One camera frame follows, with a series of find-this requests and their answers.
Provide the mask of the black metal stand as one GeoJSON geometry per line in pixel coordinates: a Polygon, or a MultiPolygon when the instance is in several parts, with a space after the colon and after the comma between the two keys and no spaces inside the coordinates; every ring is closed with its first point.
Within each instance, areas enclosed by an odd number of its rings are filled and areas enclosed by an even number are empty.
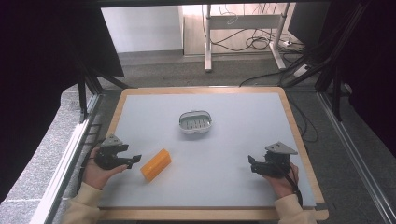
{"type": "Polygon", "coordinates": [[[126,83],[116,79],[115,77],[109,74],[99,72],[97,69],[89,67],[87,64],[84,63],[83,60],[80,59],[79,56],[76,57],[75,62],[78,69],[78,99],[80,108],[80,123],[85,121],[89,116],[86,89],[89,89],[89,91],[93,95],[101,94],[103,91],[103,87],[99,82],[99,77],[114,84],[122,90],[131,88],[130,85],[127,85],[126,83]]]}
{"type": "Polygon", "coordinates": [[[332,51],[327,54],[325,60],[312,67],[304,75],[283,84],[284,88],[290,88],[312,77],[314,74],[320,73],[315,84],[315,89],[318,92],[323,92],[332,85],[332,112],[338,121],[341,121],[342,118],[340,115],[341,76],[337,71],[337,63],[340,60],[343,47],[351,37],[370,1],[371,0],[356,0],[353,8],[350,9],[346,14],[346,18],[335,28],[329,40],[317,46],[317,48],[322,48],[326,43],[331,43],[332,39],[337,36],[337,43],[332,47],[332,51]]]}

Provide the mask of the white desk frame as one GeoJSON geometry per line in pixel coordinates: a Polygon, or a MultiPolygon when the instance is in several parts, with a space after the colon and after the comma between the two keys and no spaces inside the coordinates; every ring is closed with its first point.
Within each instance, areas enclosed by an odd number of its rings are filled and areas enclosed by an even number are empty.
{"type": "Polygon", "coordinates": [[[290,3],[287,3],[280,14],[212,16],[211,6],[207,5],[206,14],[203,18],[205,28],[205,71],[212,71],[211,31],[236,29],[276,30],[275,36],[269,41],[269,48],[273,54],[278,69],[285,70],[286,65],[280,56],[278,44],[286,23],[289,9],[290,3]]]}

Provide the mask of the silver metal soap dish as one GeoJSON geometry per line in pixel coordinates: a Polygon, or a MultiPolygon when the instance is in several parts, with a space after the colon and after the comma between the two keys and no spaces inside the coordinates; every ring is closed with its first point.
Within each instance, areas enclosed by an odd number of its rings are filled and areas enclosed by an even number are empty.
{"type": "Polygon", "coordinates": [[[206,133],[211,126],[212,118],[204,110],[189,111],[179,117],[179,128],[184,134],[206,133]]]}

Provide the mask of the black curtain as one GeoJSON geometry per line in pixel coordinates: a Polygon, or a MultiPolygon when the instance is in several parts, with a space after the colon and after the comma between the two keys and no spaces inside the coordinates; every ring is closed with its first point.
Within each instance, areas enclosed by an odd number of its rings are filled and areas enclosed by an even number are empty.
{"type": "Polygon", "coordinates": [[[83,67],[123,75],[99,7],[0,0],[0,203],[35,154],[83,67]]]}
{"type": "Polygon", "coordinates": [[[349,102],[396,157],[396,0],[299,1],[288,31],[313,60],[327,59],[356,6],[366,6],[342,47],[335,71],[349,102]]]}

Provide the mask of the person's left hand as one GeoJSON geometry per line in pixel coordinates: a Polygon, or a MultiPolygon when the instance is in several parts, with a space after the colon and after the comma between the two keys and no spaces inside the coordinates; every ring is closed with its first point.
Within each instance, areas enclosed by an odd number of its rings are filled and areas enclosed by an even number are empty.
{"type": "Polygon", "coordinates": [[[104,170],[100,168],[94,158],[99,150],[95,147],[88,158],[87,164],[85,165],[85,170],[82,176],[82,182],[95,188],[102,190],[106,185],[107,181],[116,174],[122,173],[127,169],[127,165],[121,165],[111,170],[104,170]]]}

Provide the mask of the orange soap bar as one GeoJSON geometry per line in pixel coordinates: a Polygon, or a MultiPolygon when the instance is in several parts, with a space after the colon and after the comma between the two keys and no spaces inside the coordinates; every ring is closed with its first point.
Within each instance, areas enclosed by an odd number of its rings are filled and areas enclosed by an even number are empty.
{"type": "Polygon", "coordinates": [[[151,158],[141,169],[143,177],[151,182],[172,162],[170,153],[166,149],[160,150],[153,158],[151,158]]]}

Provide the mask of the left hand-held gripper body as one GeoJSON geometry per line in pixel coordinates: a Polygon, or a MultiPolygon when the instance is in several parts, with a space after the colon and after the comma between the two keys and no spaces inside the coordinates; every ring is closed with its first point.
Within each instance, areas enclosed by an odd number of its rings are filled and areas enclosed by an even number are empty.
{"type": "Polygon", "coordinates": [[[100,145],[94,161],[104,170],[112,170],[121,165],[126,165],[128,169],[131,169],[133,165],[132,159],[118,157],[118,154],[127,151],[128,147],[116,135],[111,134],[100,145]]]}

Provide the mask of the person's right hand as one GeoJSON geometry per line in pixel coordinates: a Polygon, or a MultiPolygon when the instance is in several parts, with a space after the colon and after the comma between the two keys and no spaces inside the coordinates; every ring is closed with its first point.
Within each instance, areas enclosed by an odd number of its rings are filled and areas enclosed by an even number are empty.
{"type": "MultiPolygon", "coordinates": [[[[290,168],[291,170],[288,173],[288,176],[293,181],[293,183],[297,185],[299,182],[299,176],[298,176],[299,168],[296,165],[294,165],[292,162],[290,163],[290,168]]],[[[293,186],[286,177],[273,178],[264,175],[263,178],[265,178],[270,183],[278,198],[283,198],[293,193],[293,186]]]]}

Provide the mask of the white power strip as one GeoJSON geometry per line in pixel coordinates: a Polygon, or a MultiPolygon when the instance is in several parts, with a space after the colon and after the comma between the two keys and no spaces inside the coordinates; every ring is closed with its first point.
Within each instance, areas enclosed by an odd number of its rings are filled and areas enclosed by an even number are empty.
{"type": "Polygon", "coordinates": [[[295,72],[294,72],[294,76],[295,77],[300,77],[301,75],[305,74],[308,70],[310,69],[310,66],[307,64],[303,64],[300,68],[298,68],[295,72]]]}

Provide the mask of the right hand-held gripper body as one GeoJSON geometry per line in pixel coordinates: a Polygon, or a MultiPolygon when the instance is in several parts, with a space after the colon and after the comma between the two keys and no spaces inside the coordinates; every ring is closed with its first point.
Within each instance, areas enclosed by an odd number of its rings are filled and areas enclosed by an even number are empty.
{"type": "Polygon", "coordinates": [[[281,142],[269,145],[265,149],[265,161],[256,161],[255,164],[250,165],[251,172],[273,178],[287,175],[291,170],[290,156],[297,155],[298,152],[281,142]]]}

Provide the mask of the aluminium rail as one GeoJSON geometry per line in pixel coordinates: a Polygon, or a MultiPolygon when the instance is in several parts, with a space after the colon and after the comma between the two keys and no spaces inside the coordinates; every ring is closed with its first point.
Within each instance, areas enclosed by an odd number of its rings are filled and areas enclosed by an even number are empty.
{"type": "Polygon", "coordinates": [[[68,139],[62,157],[57,162],[57,167],[47,185],[47,188],[39,200],[39,204],[29,222],[29,224],[51,224],[56,217],[58,208],[63,201],[64,191],[69,184],[70,177],[74,172],[75,165],[79,160],[79,155],[83,149],[87,131],[94,119],[94,111],[101,94],[92,95],[87,103],[88,117],[85,119],[78,115],[78,123],[68,139]]]}
{"type": "Polygon", "coordinates": [[[386,224],[396,224],[396,211],[389,202],[385,191],[382,190],[378,182],[375,180],[372,172],[369,170],[369,167],[350,137],[344,122],[340,121],[332,112],[331,100],[325,93],[322,92],[318,93],[318,99],[322,104],[327,116],[329,117],[332,126],[337,132],[348,157],[351,159],[355,169],[357,170],[364,187],[367,189],[370,197],[372,198],[372,201],[374,202],[380,216],[386,224]]]}

